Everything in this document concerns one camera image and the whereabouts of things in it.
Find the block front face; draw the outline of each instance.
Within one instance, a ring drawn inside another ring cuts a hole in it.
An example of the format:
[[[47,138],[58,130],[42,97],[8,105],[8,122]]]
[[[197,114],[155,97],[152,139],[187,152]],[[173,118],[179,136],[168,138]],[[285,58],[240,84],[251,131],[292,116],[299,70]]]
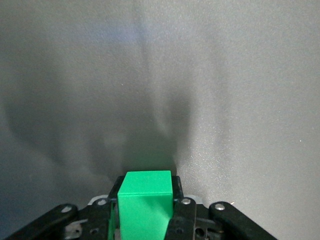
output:
[[[173,215],[171,172],[128,172],[118,204],[122,240],[163,240]]]

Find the green block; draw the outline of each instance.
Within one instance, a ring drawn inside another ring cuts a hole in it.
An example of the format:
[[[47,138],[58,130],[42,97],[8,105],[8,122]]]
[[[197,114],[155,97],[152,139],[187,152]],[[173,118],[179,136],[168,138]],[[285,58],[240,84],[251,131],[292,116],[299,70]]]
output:
[[[173,216],[171,172],[128,172],[118,207],[121,240],[164,240]]]

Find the green cube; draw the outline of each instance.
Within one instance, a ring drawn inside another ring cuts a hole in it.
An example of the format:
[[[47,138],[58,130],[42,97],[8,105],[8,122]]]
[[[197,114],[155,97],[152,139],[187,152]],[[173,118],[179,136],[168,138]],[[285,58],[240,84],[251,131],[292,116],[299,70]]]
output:
[[[171,172],[128,172],[118,207],[121,240],[164,240],[173,216]]]

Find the screw head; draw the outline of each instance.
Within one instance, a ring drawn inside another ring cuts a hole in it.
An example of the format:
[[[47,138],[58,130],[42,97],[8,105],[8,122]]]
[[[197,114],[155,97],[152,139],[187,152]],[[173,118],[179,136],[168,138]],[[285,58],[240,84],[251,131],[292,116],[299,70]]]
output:
[[[225,210],[225,206],[223,206],[221,203],[217,203],[215,206],[214,206],[215,209],[219,210],[219,211],[222,211],[222,210]]]
[[[98,204],[99,206],[105,205],[106,203],[107,203],[107,201],[104,200],[104,199],[101,199],[100,201],[97,202],[97,204]]]
[[[72,209],[71,206],[65,206],[65,207],[61,210],[61,212],[64,214],[64,213],[67,213],[67,212],[71,211],[71,209]]]
[[[188,205],[191,203],[191,200],[189,198],[184,198],[181,200],[181,203],[184,204],[184,205]]]

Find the bolt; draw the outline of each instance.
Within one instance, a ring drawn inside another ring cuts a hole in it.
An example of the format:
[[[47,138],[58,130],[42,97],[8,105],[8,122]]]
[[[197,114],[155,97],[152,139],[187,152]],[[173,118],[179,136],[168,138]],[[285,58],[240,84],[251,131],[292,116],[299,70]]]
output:
[[[104,199],[101,199],[100,201],[98,201],[98,205],[99,206],[102,206],[102,205],[105,205],[107,203],[107,201],[106,200],[104,200]]]
[[[219,211],[222,211],[222,210],[225,210],[225,206],[223,206],[221,203],[217,203],[215,206],[214,206],[215,209],[219,210]]]
[[[184,205],[188,205],[191,203],[191,200],[189,198],[184,198],[182,199],[181,203],[183,203]]]
[[[64,213],[69,212],[71,209],[72,209],[71,206],[65,206],[65,207],[61,210],[61,212],[64,214]]]

